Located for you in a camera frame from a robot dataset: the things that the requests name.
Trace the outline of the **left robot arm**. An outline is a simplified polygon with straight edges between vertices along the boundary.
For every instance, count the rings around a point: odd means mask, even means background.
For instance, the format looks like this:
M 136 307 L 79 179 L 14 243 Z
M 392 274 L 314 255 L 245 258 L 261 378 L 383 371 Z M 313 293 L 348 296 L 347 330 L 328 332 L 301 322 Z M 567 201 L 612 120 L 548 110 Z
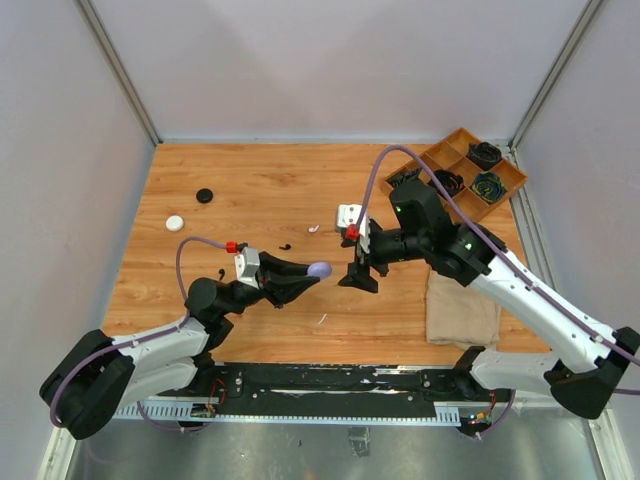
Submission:
M 254 248 L 234 261 L 235 280 L 201 277 L 190 284 L 179 320 L 125 336 L 100 329 L 83 335 L 40 387 L 51 422 L 83 440 L 118 409 L 155 394 L 184 388 L 195 396 L 207 393 L 214 371 L 197 359 L 229 335 L 228 315 L 261 301 L 281 308 L 332 273 L 326 262 L 298 264 Z

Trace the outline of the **blue yellow rolled tie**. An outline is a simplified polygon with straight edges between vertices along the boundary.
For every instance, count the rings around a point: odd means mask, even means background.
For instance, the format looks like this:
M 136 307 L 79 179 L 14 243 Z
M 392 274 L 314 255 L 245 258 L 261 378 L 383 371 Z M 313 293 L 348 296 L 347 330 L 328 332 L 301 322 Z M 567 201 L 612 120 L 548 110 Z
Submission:
M 501 178 L 492 172 L 479 173 L 471 185 L 471 190 L 487 204 L 498 202 L 507 192 Z

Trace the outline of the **beige folded cloth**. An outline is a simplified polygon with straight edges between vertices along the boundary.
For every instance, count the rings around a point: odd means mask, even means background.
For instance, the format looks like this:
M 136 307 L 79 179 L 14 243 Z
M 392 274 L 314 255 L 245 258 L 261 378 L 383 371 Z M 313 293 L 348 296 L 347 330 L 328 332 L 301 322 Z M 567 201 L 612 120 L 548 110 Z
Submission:
M 428 343 L 461 350 L 471 346 L 496 348 L 502 308 L 484 295 L 432 270 L 425 306 Z

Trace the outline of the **wooden compartment tray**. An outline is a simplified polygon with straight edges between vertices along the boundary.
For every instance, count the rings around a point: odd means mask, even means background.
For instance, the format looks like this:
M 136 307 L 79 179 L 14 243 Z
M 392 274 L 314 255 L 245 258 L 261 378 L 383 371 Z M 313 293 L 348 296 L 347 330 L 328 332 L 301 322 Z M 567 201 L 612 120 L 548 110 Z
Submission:
M 507 202 L 527 176 L 494 143 L 460 128 L 420 154 L 460 210 L 481 221 Z

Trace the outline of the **aluminium frame rail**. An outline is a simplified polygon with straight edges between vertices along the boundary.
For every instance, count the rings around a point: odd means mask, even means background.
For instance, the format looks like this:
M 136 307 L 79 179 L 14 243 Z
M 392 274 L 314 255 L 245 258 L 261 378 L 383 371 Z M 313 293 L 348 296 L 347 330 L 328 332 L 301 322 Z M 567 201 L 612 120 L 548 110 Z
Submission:
M 163 140 L 130 78 L 126 66 L 107 31 L 95 3 L 91 0 L 74 0 L 73 4 L 76 6 L 94 42 L 101 51 L 106 64 L 146 137 L 154 147 L 157 147 Z

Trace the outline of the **black orange rolled tie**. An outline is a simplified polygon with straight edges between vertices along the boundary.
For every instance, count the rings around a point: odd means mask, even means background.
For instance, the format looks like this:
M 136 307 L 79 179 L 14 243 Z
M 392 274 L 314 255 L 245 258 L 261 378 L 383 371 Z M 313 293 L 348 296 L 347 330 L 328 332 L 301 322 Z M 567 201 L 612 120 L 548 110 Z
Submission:
M 464 179 L 461 175 L 443 169 L 435 170 L 434 175 L 450 197 L 455 197 L 465 188 Z

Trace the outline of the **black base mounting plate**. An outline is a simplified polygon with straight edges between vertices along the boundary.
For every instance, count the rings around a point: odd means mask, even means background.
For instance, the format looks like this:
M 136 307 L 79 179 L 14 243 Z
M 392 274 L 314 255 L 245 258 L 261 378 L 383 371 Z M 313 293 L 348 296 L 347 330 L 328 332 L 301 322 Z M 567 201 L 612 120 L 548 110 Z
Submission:
M 216 363 L 191 383 L 159 394 L 222 402 L 218 412 L 269 418 L 408 420 L 435 415 L 438 403 L 505 402 L 454 368 L 412 365 Z

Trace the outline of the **purple earbud charging case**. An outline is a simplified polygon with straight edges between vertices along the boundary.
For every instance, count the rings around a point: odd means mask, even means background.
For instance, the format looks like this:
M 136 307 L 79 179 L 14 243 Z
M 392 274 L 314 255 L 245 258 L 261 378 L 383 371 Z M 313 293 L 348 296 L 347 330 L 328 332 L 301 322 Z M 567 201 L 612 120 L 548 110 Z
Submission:
M 307 275 L 317 277 L 321 280 L 327 279 L 332 274 L 332 267 L 328 262 L 320 261 L 310 264 L 307 268 Z

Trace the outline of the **white round charging case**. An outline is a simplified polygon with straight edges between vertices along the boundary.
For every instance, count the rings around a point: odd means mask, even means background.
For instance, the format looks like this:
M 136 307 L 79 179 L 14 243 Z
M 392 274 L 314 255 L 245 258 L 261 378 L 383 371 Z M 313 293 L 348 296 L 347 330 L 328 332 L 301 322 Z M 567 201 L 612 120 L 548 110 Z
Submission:
M 185 221 L 180 215 L 171 215 L 165 221 L 165 227 L 170 232 L 178 232 L 184 228 Z

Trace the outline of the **dark green rolled tie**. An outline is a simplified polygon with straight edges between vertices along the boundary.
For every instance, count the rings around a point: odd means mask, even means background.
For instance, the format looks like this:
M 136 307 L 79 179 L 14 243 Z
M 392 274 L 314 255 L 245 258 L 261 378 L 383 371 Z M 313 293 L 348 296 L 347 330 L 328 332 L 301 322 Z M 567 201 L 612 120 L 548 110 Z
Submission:
M 417 168 L 414 170 L 404 170 L 404 171 L 400 171 L 392 176 L 390 176 L 387 179 L 387 183 L 393 188 L 397 188 L 400 185 L 402 185 L 403 183 L 416 179 L 420 176 L 420 174 L 422 173 L 422 169 L 421 168 Z

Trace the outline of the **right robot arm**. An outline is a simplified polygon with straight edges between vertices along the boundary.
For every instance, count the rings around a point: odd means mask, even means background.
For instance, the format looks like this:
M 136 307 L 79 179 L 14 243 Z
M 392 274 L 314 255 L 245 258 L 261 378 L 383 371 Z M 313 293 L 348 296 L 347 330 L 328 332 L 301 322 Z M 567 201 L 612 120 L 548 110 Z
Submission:
M 386 275 L 392 263 L 425 261 L 441 276 L 504 307 L 551 349 L 517 354 L 468 348 L 452 377 L 460 397 L 526 391 L 550 396 L 581 418 L 597 419 L 639 349 L 638 333 L 630 327 L 613 329 L 573 306 L 486 228 L 453 222 L 436 190 L 421 180 L 404 182 L 389 200 L 399 222 L 390 230 L 382 229 L 362 205 L 338 206 L 336 229 L 342 245 L 354 249 L 340 285 L 375 293 L 373 271 Z

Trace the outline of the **black dotted rolled tie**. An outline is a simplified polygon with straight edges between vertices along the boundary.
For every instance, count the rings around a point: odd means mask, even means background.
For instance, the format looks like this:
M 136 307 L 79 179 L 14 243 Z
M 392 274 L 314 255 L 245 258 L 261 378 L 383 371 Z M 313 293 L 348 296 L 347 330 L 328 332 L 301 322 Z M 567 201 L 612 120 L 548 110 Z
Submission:
M 489 171 L 502 159 L 501 150 L 488 142 L 469 145 L 466 157 L 483 171 Z

